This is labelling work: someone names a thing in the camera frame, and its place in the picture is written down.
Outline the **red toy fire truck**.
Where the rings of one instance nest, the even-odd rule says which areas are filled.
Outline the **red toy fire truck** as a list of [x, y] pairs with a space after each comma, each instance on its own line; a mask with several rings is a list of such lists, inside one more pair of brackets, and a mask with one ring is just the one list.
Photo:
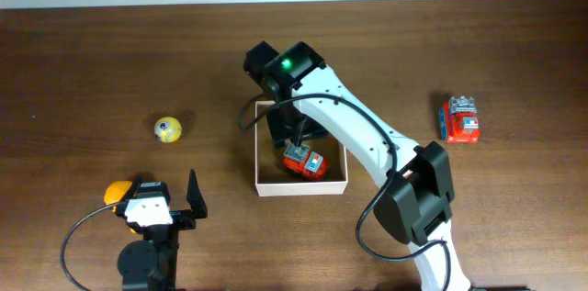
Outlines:
[[328, 161], [308, 145], [296, 146], [290, 143], [284, 151], [285, 168], [303, 179], [321, 182], [328, 170]]

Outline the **red toy tank vehicle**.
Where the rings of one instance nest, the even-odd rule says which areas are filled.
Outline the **red toy tank vehicle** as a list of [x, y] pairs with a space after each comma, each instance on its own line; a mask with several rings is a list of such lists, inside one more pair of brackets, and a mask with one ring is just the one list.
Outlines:
[[478, 143], [480, 123], [473, 97], [452, 96], [439, 110], [441, 139], [447, 143]]

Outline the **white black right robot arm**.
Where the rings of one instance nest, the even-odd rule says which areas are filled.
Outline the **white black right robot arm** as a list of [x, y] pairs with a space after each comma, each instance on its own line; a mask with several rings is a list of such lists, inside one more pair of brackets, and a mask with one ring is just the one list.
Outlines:
[[363, 165], [378, 192], [356, 224], [356, 240], [374, 258], [361, 230], [374, 215], [391, 237], [406, 245], [405, 260], [417, 267], [423, 290], [470, 290], [451, 235], [455, 198], [447, 151], [432, 141], [421, 146], [386, 124], [340, 81], [325, 59], [305, 42], [278, 52], [262, 41], [244, 58], [245, 73], [272, 105], [250, 122], [268, 122], [277, 148], [334, 137]]

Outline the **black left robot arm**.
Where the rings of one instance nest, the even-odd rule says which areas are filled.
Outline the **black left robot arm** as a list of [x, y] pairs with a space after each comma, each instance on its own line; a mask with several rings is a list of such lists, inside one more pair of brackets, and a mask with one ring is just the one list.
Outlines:
[[189, 172], [186, 201], [188, 209], [170, 208], [166, 183], [118, 181], [105, 193], [105, 203], [141, 236], [120, 252], [117, 267], [124, 290], [175, 290], [179, 233], [193, 230], [208, 208], [198, 186], [197, 175]]

